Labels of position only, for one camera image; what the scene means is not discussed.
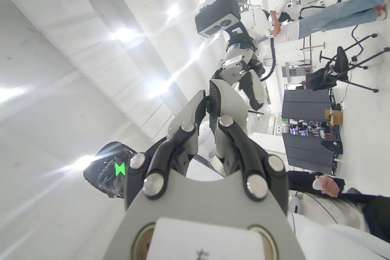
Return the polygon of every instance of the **jeans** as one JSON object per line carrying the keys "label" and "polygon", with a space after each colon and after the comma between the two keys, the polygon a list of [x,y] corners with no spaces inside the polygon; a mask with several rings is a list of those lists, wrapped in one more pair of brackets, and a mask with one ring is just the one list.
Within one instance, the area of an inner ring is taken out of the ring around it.
{"label": "jeans", "polygon": [[317,31],[342,29],[343,27],[374,22],[377,17],[375,6],[382,5],[385,0],[351,0],[336,3],[320,12],[299,21],[299,38],[309,36]]}

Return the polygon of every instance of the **human hand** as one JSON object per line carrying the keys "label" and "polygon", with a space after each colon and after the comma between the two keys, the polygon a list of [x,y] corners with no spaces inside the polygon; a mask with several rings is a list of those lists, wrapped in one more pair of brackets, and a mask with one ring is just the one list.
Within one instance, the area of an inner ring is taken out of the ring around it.
{"label": "human hand", "polygon": [[339,193],[340,189],[337,186],[336,182],[333,180],[333,178],[323,175],[323,176],[316,176],[316,178],[321,179],[321,186],[322,186],[322,194],[327,194],[330,197],[336,198]]}

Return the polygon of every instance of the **green marker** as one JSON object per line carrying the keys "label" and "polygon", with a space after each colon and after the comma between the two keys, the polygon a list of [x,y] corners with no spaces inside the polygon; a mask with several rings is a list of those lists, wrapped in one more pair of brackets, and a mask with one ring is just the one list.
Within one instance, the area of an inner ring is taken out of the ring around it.
{"label": "green marker", "polygon": [[121,165],[118,165],[117,163],[115,163],[115,175],[118,176],[119,173],[122,173],[123,175],[126,175],[126,171],[125,171],[125,168],[124,168],[124,163],[122,163]]}

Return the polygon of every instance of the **black cabinet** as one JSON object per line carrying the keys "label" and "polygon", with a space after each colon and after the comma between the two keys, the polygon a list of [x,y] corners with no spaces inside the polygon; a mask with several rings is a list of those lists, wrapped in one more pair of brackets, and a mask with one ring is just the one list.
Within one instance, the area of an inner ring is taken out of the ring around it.
{"label": "black cabinet", "polygon": [[[327,122],[325,110],[330,109],[332,104],[334,104],[334,99],[329,90],[285,90],[282,118],[296,121],[303,119],[311,122]],[[334,153],[322,145],[323,142],[327,141],[340,142],[340,133],[337,130],[333,130],[332,133],[332,139],[283,133],[289,165],[334,175]]]}

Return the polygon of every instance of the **metal bolt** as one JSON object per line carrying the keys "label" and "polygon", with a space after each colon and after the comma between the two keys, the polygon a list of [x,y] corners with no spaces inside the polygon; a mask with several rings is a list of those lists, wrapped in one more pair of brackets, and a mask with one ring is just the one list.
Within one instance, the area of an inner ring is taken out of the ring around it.
{"label": "metal bolt", "polygon": [[252,174],[246,180],[246,187],[255,198],[264,198],[268,193],[268,185],[264,178],[258,174]]}
{"label": "metal bolt", "polygon": [[281,172],[284,170],[284,163],[281,160],[279,156],[276,155],[269,155],[268,157],[268,163],[269,166],[275,171],[275,172]]}
{"label": "metal bolt", "polygon": [[222,116],[220,118],[220,124],[224,127],[230,127],[231,125],[233,125],[233,118],[231,118],[230,116]]}
{"label": "metal bolt", "polygon": [[146,161],[146,156],[144,153],[138,153],[137,155],[133,156],[130,160],[130,167],[132,169],[139,169],[143,166],[143,164]]}
{"label": "metal bolt", "polygon": [[146,196],[156,196],[161,192],[164,186],[164,177],[159,173],[150,174],[144,180],[142,188]]}
{"label": "metal bolt", "polygon": [[191,132],[195,128],[195,125],[193,122],[183,122],[181,124],[181,129],[183,129],[185,132]]}

